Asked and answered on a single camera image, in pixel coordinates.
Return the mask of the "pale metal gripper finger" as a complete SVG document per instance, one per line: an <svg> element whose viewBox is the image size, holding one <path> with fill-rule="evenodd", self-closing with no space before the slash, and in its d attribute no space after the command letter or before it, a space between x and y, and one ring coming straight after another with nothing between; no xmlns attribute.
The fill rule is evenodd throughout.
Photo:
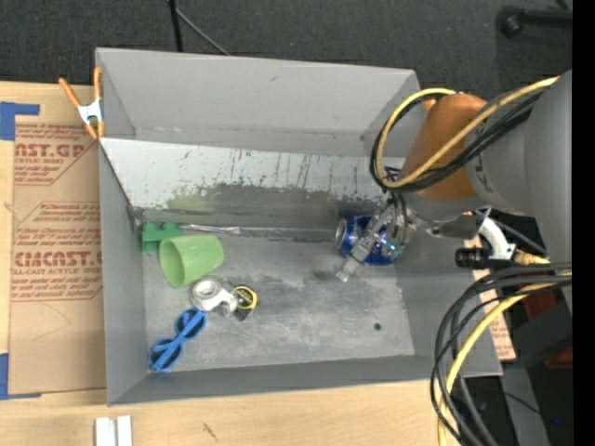
<svg viewBox="0 0 595 446"><path fill-rule="evenodd" d="M337 278L342 282L347 282L355 270L364 263L367 256L367 248L365 246L356 244L347 255L342 266L336 273Z"/></svg>

